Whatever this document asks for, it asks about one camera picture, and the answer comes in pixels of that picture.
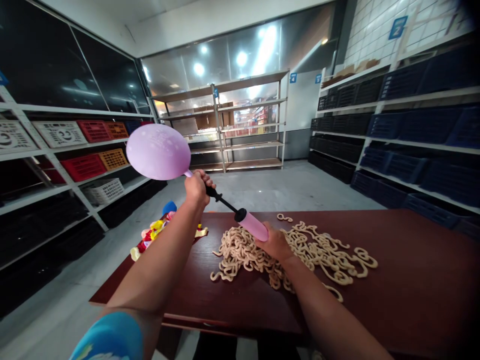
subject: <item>person's left hand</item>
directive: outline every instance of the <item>person's left hand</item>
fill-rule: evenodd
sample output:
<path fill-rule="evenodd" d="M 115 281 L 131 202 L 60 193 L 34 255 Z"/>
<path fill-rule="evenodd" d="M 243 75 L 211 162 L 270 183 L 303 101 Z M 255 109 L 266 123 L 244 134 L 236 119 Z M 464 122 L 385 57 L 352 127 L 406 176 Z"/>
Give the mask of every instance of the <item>person's left hand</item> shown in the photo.
<path fill-rule="evenodd" d="M 210 196 L 207 195 L 205 186 L 215 189 L 210 176 L 203 170 L 194 170 L 192 177 L 185 179 L 186 200 L 206 207 L 210 203 Z"/>

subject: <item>tiled wall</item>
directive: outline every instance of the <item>tiled wall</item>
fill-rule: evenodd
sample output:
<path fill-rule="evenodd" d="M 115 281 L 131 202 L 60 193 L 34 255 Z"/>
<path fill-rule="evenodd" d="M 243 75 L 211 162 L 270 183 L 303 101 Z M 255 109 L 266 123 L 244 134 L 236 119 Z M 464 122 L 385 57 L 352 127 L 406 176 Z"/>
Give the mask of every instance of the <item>tiled wall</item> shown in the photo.
<path fill-rule="evenodd" d="M 453 13 L 457 0 L 358 0 L 350 32 L 344 65 L 362 60 L 393 60 L 400 39 L 389 40 L 395 19 L 411 16 L 420 5 L 417 21 L 432 19 L 445 13 Z M 412 51 L 445 35 L 451 16 L 416 25 L 408 39 L 407 51 Z M 450 32 L 471 28 L 472 22 L 464 11 L 457 16 Z"/>

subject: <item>forearm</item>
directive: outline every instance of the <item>forearm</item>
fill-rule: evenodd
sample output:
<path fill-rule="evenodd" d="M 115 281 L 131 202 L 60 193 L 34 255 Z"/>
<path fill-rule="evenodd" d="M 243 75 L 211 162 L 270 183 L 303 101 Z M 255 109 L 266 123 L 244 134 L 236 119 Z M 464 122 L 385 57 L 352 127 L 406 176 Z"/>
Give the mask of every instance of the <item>forearm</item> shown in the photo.
<path fill-rule="evenodd" d="M 204 205 L 186 201 L 131 267 L 107 304 L 162 316 L 189 257 Z"/>
<path fill-rule="evenodd" d="M 389 353 L 296 256 L 281 262 L 308 328 L 327 359 L 391 359 Z"/>

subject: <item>white plastic basket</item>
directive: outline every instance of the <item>white plastic basket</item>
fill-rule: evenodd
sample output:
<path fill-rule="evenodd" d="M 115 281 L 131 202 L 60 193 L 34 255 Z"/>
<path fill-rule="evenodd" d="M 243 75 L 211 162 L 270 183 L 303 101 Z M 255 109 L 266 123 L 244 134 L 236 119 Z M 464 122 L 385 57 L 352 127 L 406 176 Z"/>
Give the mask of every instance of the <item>white plastic basket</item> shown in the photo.
<path fill-rule="evenodd" d="M 81 190 L 92 205 L 110 204 L 124 194 L 119 178 L 94 180 L 82 186 Z"/>
<path fill-rule="evenodd" d="M 87 143 L 75 121 L 32 121 L 32 124 L 51 148 Z"/>
<path fill-rule="evenodd" d="M 21 153 L 38 149 L 20 121 L 0 120 L 0 154 Z"/>

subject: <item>floor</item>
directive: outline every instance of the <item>floor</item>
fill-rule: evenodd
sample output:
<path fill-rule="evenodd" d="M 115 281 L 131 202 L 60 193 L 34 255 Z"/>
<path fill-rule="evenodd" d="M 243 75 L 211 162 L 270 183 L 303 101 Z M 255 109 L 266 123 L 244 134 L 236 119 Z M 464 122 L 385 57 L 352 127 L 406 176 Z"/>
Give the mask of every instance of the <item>floor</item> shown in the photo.
<path fill-rule="evenodd" d="M 381 205 L 308 163 L 287 161 L 283 170 L 212 174 L 219 193 L 238 208 L 249 211 L 374 210 Z M 14 312 L 0 322 L 0 359 L 68 359 L 92 325 L 100 308 L 89 298 L 140 241 L 140 233 L 161 216 L 170 200 L 185 200 L 183 179 L 168 186 L 139 207 L 126 221 Z M 205 211 L 226 212 L 220 202 Z M 191 359 L 199 333 L 184 331 L 176 358 Z M 240 339 L 237 359 L 256 359 L 255 340 Z M 303 359 L 305 349 L 300 349 Z M 158 352 L 155 360 L 164 359 Z"/>

